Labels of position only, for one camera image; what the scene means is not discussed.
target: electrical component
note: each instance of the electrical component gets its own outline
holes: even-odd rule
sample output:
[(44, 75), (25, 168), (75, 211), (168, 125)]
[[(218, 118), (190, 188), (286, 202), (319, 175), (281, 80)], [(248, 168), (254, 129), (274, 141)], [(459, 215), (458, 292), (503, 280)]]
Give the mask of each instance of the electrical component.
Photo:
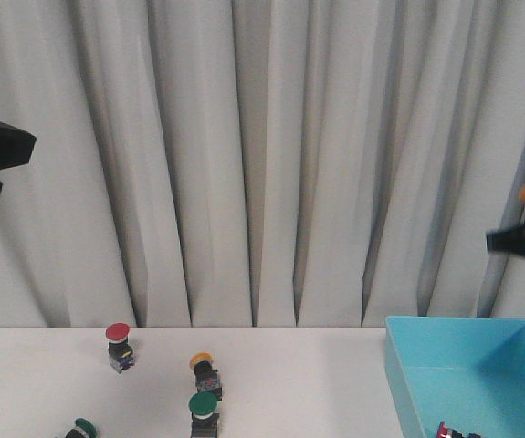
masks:
[(96, 438), (96, 428), (85, 418), (78, 418), (75, 427), (71, 429), (65, 438)]
[(108, 357), (110, 365), (119, 374), (134, 365), (134, 351), (128, 345), (128, 334), (131, 328), (128, 324), (117, 322), (106, 328), (108, 344)]
[[(463, 434), (455, 429), (445, 427), (445, 422), (441, 422), (436, 432), (436, 438), (463, 438)], [(481, 435), (470, 433), (467, 438), (482, 438)]]
[(214, 358), (209, 353), (197, 353), (189, 361), (195, 374), (195, 387), (198, 392), (211, 392), (218, 401), (222, 400), (222, 382), (212, 363)]
[(191, 438), (217, 438), (219, 414), (217, 398), (212, 392), (198, 392), (189, 401)]

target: white curtain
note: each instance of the white curtain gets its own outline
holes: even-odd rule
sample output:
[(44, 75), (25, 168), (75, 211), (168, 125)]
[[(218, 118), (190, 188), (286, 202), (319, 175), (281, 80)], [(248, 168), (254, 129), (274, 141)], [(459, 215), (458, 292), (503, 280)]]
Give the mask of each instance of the white curtain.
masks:
[(0, 327), (525, 318), (525, 1), (0, 1)]

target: green button cap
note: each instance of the green button cap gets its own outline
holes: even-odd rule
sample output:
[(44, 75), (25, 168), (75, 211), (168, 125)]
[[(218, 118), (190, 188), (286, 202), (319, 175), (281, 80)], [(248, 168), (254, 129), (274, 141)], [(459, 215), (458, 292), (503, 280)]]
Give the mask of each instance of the green button cap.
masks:
[(189, 401), (189, 410), (195, 415), (207, 415), (215, 411), (217, 397), (211, 392), (198, 392)]
[(96, 432), (96, 428), (93, 426), (91, 422), (89, 422), (85, 418), (78, 418), (76, 420), (76, 426), (86, 431), (89, 438), (96, 438), (98, 436), (98, 433)]

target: blue plastic tray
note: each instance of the blue plastic tray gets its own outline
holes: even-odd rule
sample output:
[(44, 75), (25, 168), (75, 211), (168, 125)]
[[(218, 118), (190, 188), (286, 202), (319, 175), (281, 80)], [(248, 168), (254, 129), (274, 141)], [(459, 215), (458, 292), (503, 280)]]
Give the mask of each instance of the blue plastic tray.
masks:
[(525, 320), (389, 317), (386, 375), (404, 438), (525, 438)]

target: white tabletop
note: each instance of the white tabletop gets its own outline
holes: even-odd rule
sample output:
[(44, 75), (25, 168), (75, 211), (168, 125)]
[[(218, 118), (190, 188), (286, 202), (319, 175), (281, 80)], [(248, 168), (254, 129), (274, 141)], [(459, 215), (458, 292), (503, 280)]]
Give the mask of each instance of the white tabletop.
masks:
[(99, 438), (189, 437), (188, 361), (215, 357), (220, 438), (401, 435), (383, 328), (133, 328), (118, 374), (102, 328), (0, 328), (0, 437), (63, 438), (77, 417)]

